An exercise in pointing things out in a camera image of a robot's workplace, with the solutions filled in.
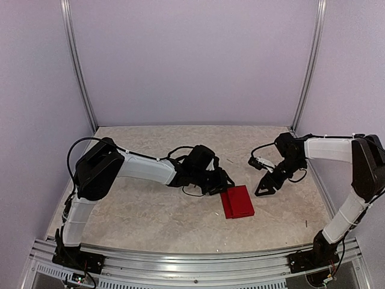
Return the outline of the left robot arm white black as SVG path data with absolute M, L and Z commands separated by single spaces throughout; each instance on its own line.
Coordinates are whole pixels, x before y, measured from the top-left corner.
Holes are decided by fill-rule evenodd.
M 214 195 L 235 186 L 220 167 L 215 152 L 204 145 L 189 147 L 189 154 L 172 158 L 151 157 L 129 151 L 105 137 L 92 146 L 69 170 L 73 189 L 64 203 L 62 226 L 57 231 L 64 245 L 60 257 L 73 268 L 84 262 L 79 247 L 85 225 L 94 208 L 110 191 L 117 178 L 135 178 L 157 182 L 167 187 L 199 187 L 202 195 Z

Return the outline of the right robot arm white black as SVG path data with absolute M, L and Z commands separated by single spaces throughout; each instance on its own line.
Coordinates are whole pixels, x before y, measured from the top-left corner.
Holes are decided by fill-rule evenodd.
M 250 154 L 249 165 L 266 170 L 257 185 L 256 196 L 275 194 L 285 181 L 293 182 L 294 174 L 311 164 L 319 183 L 335 201 L 333 219 L 315 239 L 323 244 L 307 255 L 311 266 L 321 267 L 331 257 L 327 245 L 341 242 L 384 194 L 384 145 L 375 134 L 296 137 L 290 132 L 279 134 L 271 144 L 282 158 L 278 164 L 255 156 L 255 149 Z

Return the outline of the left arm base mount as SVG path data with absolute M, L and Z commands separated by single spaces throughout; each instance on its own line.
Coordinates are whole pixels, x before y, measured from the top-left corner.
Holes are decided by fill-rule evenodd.
M 101 274 L 105 257 L 101 254 L 83 251 L 55 252 L 52 258 L 54 264 L 83 272 Z

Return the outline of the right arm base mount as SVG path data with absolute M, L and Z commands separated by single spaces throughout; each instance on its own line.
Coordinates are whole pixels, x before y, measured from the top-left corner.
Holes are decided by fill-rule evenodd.
M 326 255 L 316 256 L 313 250 L 299 250 L 289 254 L 287 259 L 291 273 L 314 270 L 336 264 L 340 261 L 337 253 L 327 253 Z

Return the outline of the red paper box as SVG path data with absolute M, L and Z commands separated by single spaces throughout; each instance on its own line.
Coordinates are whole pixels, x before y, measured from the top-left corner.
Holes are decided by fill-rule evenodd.
M 220 193 L 226 219 L 254 216 L 255 211 L 247 187 L 239 185 Z

